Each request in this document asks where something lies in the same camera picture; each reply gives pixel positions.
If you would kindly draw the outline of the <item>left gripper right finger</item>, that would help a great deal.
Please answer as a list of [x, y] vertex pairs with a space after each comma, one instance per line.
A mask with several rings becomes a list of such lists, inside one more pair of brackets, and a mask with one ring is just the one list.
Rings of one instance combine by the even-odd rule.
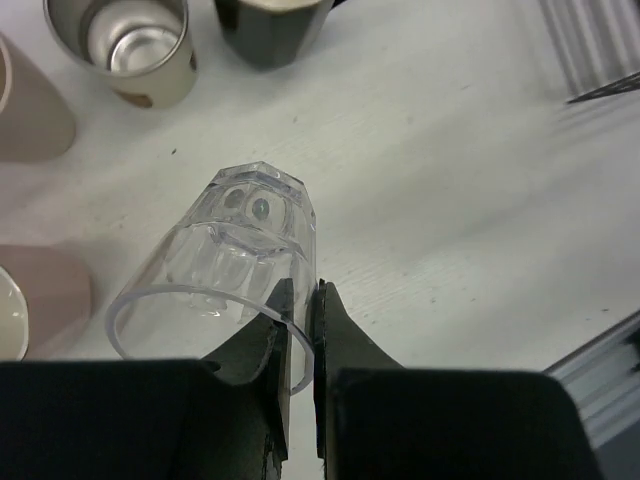
[[532, 371], [406, 368], [324, 281], [310, 307], [328, 479], [599, 479], [575, 403]]

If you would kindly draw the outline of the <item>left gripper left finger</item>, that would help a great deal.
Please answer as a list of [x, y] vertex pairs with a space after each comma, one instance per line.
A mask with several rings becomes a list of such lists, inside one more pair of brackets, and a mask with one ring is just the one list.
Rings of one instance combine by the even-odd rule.
[[286, 328], [258, 315], [201, 360], [1, 366], [5, 479], [278, 479]]

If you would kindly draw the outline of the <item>clear glass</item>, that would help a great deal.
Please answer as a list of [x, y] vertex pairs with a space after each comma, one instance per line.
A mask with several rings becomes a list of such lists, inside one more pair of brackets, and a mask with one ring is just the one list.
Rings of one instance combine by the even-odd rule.
[[304, 183], [265, 162], [220, 170], [106, 312], [126, 360], [203, 358], [254, 318], [293, 340], [290, 392], [313, 378], [307, 318], [316, 216]]

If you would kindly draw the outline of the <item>pink ceramic mug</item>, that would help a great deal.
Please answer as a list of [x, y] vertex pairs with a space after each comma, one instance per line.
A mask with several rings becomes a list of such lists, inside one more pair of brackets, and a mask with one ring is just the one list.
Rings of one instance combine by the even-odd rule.
[[3, 245], [1, 266], [26, 299], [27, 360], [46, 360], [68, 350], [92, 313], [92, 280], [84, 262], [45, 246]]

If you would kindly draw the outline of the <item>beige plastic cup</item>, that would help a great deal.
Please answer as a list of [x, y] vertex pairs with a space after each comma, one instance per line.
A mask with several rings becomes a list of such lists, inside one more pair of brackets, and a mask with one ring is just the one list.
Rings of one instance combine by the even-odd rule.
[[41, 162], [72, 146], [76, 122], [67, 102], [41, 69], [1, 37], [1, 161]]

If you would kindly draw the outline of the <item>metal cup with cream label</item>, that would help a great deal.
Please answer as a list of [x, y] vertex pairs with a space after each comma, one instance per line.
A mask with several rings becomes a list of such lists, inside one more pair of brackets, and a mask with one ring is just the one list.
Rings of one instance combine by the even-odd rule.
[[142, 109], [182, 101], [197, 78], [185, 1], [43, 3], [56, 43], [127, 103]]

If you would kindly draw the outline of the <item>black mug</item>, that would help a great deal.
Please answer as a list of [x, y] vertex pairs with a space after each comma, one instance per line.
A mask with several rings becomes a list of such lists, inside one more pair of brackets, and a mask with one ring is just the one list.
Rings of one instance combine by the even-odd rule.
[[334, 0], [215, 0], [224, 40], [257, 70], [293, 63], [318, 37]]

